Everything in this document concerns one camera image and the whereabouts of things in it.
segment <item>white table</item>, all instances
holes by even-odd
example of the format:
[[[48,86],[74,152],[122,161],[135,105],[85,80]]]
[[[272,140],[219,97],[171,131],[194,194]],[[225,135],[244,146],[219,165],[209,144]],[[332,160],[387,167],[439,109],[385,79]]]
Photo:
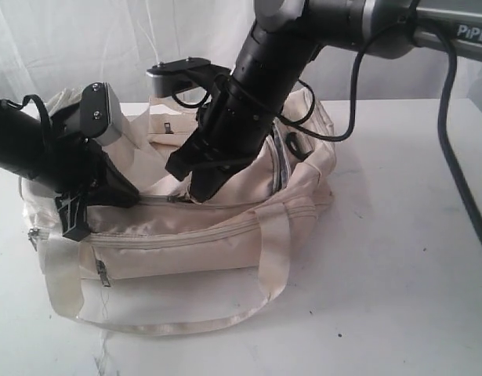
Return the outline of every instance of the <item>white table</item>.
[[[217,333],[116,334],[110,374],[482,375],[482,249],[440,152],[437,105],[360,103],[330,178],[336,202],[282,296]],[[325,108],[345,129],[348,103]],[[482,115],[456,100],[450,129],[482,208]],[[0,170],[0,375],[96,374],[99,332],[50,309],[16,181]]]

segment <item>bag handle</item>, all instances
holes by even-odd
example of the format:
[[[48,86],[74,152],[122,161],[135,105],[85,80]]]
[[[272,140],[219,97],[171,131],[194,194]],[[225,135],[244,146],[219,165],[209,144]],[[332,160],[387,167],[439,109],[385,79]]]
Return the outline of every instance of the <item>bag handle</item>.
[[[108,331],[128,334],[163,336],[217,331],[238,324],[274,300],[286,287],[291,252],[291,229],[283,204],[273,204],[255,210],[261,230],[261,252],[258,269],[259,289],[264,299],[260,304],[239,314],[205,321],[127,325],[95,322],[78,317],[84,305],[81,287],[78,243],[61,237],[60,229],[53,231],[49,240],[39,247],[45,252],[45,282],[49,300],[55,312],[68,319],[90,324]]]

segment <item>white curtain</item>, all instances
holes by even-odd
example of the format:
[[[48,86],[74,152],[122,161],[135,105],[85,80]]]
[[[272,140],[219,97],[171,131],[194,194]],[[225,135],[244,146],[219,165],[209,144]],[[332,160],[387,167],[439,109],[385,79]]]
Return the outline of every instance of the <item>white curtain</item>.
[[[145,71],[158,60],[203,56],[232,67],[253,20],[251,0],[0,0],[0,93],[48,99],[65,87],[108,81],[121,101],[143,102]],[[303,78],[321,99],[345,99],[353,57],[326,48]],[[456,96],[467,96],[479,67],[462,60]],[[445,73],[440,52],[369,57],[360,98],[436,98]]]

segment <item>bag strap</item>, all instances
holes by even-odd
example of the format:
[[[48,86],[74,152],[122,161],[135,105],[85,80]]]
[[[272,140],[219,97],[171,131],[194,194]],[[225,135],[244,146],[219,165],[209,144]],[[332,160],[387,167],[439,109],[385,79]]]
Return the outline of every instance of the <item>bag strap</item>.
[[[247,320],[284,290],[290,266],[291,229],[285,206],[273,204],[256,209],[255,213],[262,239],[258,282],[264,299],[251,309],[233,316],[189,323],[127,325],[84,320],[78,317],[84,305],[79,246],[61,237],[59,228],[51,233],[49,240],[39,244],[41,251],[45,252],[44,274],[51,305],[58,315],[80,323],[109,331],[150,336],[217,331]]]

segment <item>cream bag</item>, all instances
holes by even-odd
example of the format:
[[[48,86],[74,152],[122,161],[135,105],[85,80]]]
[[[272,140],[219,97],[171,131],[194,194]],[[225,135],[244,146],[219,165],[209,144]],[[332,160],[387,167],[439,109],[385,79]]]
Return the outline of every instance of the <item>cream bag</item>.
[[[63,92],[49,109],[75,100],[77,96]],[[306,90],[294,92],[284,115],[299,119],[310,103]],[[332,122],[320,103],[304,126],[333,135]],[[124,135],[105,151],[140,190],[142,200],[130,209],[89,207],[92,234],[81,243],[61,236],[53,193],[23,180],[24,217],[56,313],[110,331],[189,334],[246,320],[284,290],[292,250],[305,243],[317,216],[332,202],[326,177],[335,167],[333,145],[292,133],[290,152],[285,141],[292,130],[276,121],[255,162],[210,201],[195,204],[187,196],[187,181],[178,182],[165,171],[169,154],[195,127],[194,111],[168,100],[153,99],[145,113],[125,119]],[[304,161],[293,155],[295,147],[308,156]],[[81,278],[100,278],[108,286],[110,280],[248,266],[258,266],[264,299],[233,316],[148,325],[94,322],[78,316],[84,304]]]

